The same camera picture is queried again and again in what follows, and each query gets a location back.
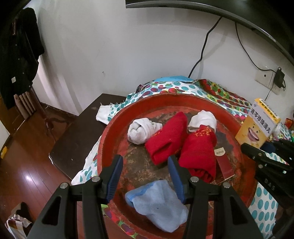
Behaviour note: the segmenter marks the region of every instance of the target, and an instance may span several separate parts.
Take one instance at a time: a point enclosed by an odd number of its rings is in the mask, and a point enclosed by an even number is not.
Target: power adapter
[[[283,85],[285,74],[282,72],[282,68],[279,67],[274,77],[274,84],[279,88],[286,88],[286,85]]]

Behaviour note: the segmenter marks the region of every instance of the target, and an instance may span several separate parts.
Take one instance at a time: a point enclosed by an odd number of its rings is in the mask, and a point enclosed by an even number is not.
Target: small red box
[[[235,173],[224,148],[215,149],[214,153],[217,160],[216,183],[220,184],[223,181],[233,177]]]

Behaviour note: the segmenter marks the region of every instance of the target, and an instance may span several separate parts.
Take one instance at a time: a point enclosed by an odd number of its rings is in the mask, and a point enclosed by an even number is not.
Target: white cloth
[[[101,105],[100,108],[98,109],[97,115],[96,115],[96,120],[101,121],[104,124],[108,124],[108,115],[110,113],[112,105]]]
[[[147,218],[159,229],[175,231],[187,221],[188,209],[178,199],[167,180],[158,180],[125,194],[129,206]]]
[[[200,125],[210,126],[216,131],[216,118],[209,112],[202,110],[197,115],[194,115],[188,125],[189,132],[195,132]]]
[[[81,171],[79,171],[76,176],[71,181],[71,185],[77,185],[81,183],[85,183],[90,179],[90,177],[97,176],[97,161],[94,160],[94,157],[97,155],[98,147],[100,143],[100,138],[93,146],[92,150],[89,152],[88,156],[85,159],[85,165]]]
[[[162,124],[152,122],[148,118],[136,119],[129,126],[128,141],[137,145],[144,144],[160,129]]]

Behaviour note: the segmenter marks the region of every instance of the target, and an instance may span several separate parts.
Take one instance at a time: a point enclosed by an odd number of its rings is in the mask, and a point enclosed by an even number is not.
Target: wall socket
[[[273,86],[275,73],[272,71],[260,71],[257,70],[255,75],[255,80],[265,86],[268,89],[271,89]],[[272,88],[272,92],[278,95],[281,91],[281,88],[277,87],[275,84]]]

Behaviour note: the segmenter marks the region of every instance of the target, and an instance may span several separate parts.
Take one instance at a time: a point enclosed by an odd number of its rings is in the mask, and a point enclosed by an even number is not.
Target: screw
[[[223,183],[223,187],[224,188],[229,188],[231,186],[231,184],[229,184],[228,182],[224,182]]]
[[[67,182],[63,182],[63,183],[60,185],[60,188],[65,189],[65,188],[67,188],[68,185],[69,185],[69,184],[68,184]]]
[[[193,176],[193,177],[190,178],[190,180],[191,180],[191,182],[198,182],[199,181],[199,178]]]
[[[100,181],[100,177],[99,177],[99,176],[94,176],[94,177],[92,178],[92,181],[93,181],[93,182],[99,182],[99,181]]]

